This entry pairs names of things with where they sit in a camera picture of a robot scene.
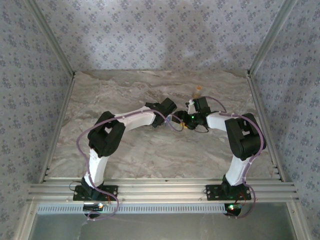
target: enclosure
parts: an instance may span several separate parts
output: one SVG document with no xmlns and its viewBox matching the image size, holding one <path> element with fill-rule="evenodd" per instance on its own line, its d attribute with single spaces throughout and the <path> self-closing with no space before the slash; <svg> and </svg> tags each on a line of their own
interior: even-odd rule
<svg viewBox="0 0 320 240">
<path fill-rule="evenodd" d="M 53 239 L 85 239 L 103 229 L 102 222 L 81 225 L 82 210 L 70 210 L 81 203 L 71 200 L 68 186 L 86 173 L 77 137 L 105 111 L 126 113 L 165 98 L 187 110 L 199 85 L 202 96 L 219 99 L 229 113 L 253 113 L 263 131 L 267 148 L 247 174 L 258 195 L 256 212 L 242 223 L 224 223 L 214 211 L 176 210 L 152 217 L 120 211 L 118 221 L 127 229 L 135 224 L 123 218 L 163 223 L 166 239 L 184 238 L 192 221 L 200 222 L 188 227 L 194 239 L 222 236 L 223 227 L 202 235 L 218 222 L 253 239 L 320 238 L 317 1 L 4 0 L 1 9 L 1 239 L 43 239 L 40 229 L 58 226 L 61 216 L 75 232 Z M 233 154 L 226 132 L 196 130 L 176 132 L 166 123 L 123 135 L 104 172 L 106 183 L 119 186 L 122 206 L 209 206 L 197 202 L 201 186 L 218 184 Z M 80 147 L 89 155 L 86 137 Z M 185 222 L 174 225 L 182 214 Z M 254 222 L 262 235 L 244 226 Z M 278 222 L 290 230 L 274 227 Z M 134 234 L 149 239 L 156 232 Z"/>
</svg>

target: aluminum rail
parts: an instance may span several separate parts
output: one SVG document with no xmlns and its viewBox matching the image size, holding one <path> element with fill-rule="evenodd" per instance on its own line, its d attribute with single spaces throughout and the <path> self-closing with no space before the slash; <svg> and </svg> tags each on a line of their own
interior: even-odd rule
<svg viewBox="0 0 320 240">
<path fill-rule="evenodd" d="M 33 203 L 74 203 L 74 192 L 69 189 L 72 181 L 80 178 L 49 180 L 30 187 L 28 202 Z M 219 185 L 220 179 L 201 178 L 119 178 L 106 179 L 104 185 L 118 186 L 118 199 L 124 204 L 160 204 L 160 203 L 207 203 L 206 185 Z M 252 179 L 247 181 L 256 194 L 257 203 L 287 203 L 299 200 L 292 182 L 277 179 Z M 77 182 L 70 186 L 73 189 Z M 234 200 L 210 201 L 214 203 L 232 203 Z"/>
</svg>

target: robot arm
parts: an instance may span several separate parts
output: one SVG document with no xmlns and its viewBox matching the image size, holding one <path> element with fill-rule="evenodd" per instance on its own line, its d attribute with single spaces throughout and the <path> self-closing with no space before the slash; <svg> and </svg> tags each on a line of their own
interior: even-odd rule
<svg viewBox="0 0 320 240">
<path fill-rule="evenodd" d="M 188 129 L 194 130 L 198 125 L 207 129 L 219 129 L 227 132 L 229 145 L 233 153 L 228 172 L 223 178 L 226 189 L 239 186 L 243 183 L 243 175 L 248 170 L 248 162 L 261 146 L 257 130 L 246 120 L 221 115 L 220 112 L 211 112 L 205 97 L 190 100 L 186 103 L 188 112 L 177 111 L 174 114 L 181 118 Z M 243 117 L 251 120 L 257 126 L 257 121 L 251 113 Z"/>
<path fill-rule="evenodd" d="M 113 115 L 109 111 L 104 112 L 96 124 L 109 119 L 117 119 L 94 128 L 88 134 L 90 147 L 89 170 L 93 184 L 98 187 L 103 184 L 108 158 L 117 150 L 125 132 L 147 125 L 152 125 L 156 128 L 164 122 L 164 119 L 159 114 L 152 112 L 152 110 L 156 110 L 167 117 L 176 108 L 175 103 L 166 98 L 162 103 L 146 103 L 140 109 L 127 113 Z M 88 172 L 82 178 L 81 185 L 92 199 L 100 194 L 93 188 Z"/>
</svg>

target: black mounting plate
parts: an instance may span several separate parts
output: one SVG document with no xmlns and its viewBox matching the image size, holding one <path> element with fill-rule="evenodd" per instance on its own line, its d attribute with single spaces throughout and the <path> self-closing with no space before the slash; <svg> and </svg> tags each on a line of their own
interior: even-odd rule
<svg viewBox="0 0 320 240">
<path fill-rule="evenodd" d="M 117 185 L 102 185 L 99 187 L 99 189 L 101 189 L 102 191 L 105 191 L 107 193 L 113 194 L 116 197 L 118 196 L 118 186 Z M 90 197 L 90 195 L 88 194 L 88 192 L 84 189 L 83 186 L 78 185 L 75 186 L 74 189 L 74 194 L 73 194 L 73 201 L 92 201 L 93 199 Z M 96 199 L 94 199 L 94 201 L 101 201 L 101 202 L 105 202 L 105 201 L 116 201 L 113 197 L 109 197 L 105 195 L 105 194 L 99 194 L 98 197 Z"/>
<path fill-rule="evenodd" d="M 221 184 L 206 185 L 204 191 L 208 201 L 251 200 L 250 189 L 247 186 L 243 186 L 241 189 L 238 189 L 228 195 L 223 191 Z"/>
</svg>

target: glass panel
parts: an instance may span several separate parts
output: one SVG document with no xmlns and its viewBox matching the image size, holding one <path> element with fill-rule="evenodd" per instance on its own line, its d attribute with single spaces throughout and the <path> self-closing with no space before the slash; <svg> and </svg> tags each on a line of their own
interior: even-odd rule
<svg viewBox="0 0 320 240">
<path fill-rule="evenodd" d="M 37 215 L 31 240 L 294 240 L 285 203 L 257 204 L 243 219 L 223 214 L 117 214 L 88 222 L 83 214 Z"/>
</svg>

